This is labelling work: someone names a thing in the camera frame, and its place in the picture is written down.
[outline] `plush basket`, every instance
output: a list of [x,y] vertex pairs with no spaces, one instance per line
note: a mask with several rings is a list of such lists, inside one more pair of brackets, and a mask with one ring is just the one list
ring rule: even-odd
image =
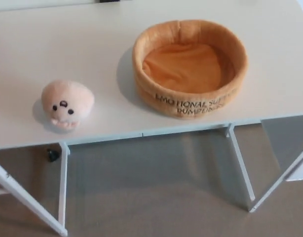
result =
[[141,98],[160,112],[185,119],[227,104],[241,88],[248,66],[240,40],[204,20],[154,25],[139,35],[132,56]]

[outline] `white table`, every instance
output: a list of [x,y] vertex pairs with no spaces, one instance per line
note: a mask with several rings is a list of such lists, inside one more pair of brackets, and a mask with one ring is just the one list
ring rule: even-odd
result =
[[[138,98],[131,46],[152,24],[196,18],[221,23],[235,32],[246,46],[250,66],[231,104],[185,121],[160,115]],[[38,99],[54,79],[80,81],[95,94],[91,116],[75,132],[58,133],[45,125]],[[59,221],[1,166],[0,183],[63,236],[67,235],[69,145],[230,128],[227,135],[241,165],[247,197],[253,200],[233,127],[298,115],[303,115],[303,12],[296,0],[130,0],[0,12],[0,149],[61,144]],[[291,169],[302,158],[303,152]]]

